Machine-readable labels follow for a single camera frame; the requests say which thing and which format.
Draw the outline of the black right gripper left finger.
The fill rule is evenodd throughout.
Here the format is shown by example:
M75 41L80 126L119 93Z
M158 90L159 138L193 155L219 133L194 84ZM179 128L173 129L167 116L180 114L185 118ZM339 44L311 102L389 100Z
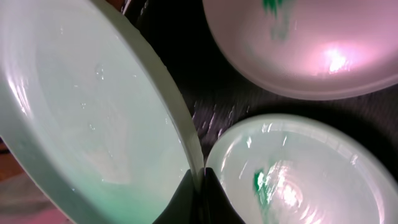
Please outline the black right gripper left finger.
M169 204L153 224L199 223L197 199L198 195L194 187L192 173L188 170L178 185Z

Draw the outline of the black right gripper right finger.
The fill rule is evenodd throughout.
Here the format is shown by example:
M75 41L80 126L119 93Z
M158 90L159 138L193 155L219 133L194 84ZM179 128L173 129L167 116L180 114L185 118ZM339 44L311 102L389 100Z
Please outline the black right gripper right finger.
M244 224L226 196L212 168L204 169L201 188L205 221L211 224Z

